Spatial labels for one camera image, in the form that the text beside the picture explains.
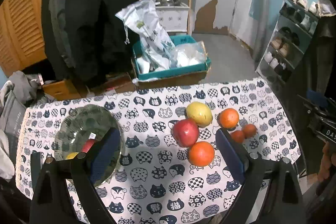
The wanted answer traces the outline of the person's right hand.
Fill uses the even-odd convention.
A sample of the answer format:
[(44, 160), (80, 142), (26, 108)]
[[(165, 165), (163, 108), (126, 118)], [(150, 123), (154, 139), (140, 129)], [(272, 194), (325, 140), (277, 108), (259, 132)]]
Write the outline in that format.
[(319, 172), (317, 175), (319, 182), (323, 182), (326, 179), (328, 179), (330, 176), (331, 166), (336, 165), (336, 155), (335, 153), (331, 153), (329, 142), (326, 142), (326, 144), (323, 147), (322, 152), (323, 152), (323, 157), (321, 159), (321, 164), (320, 164)]

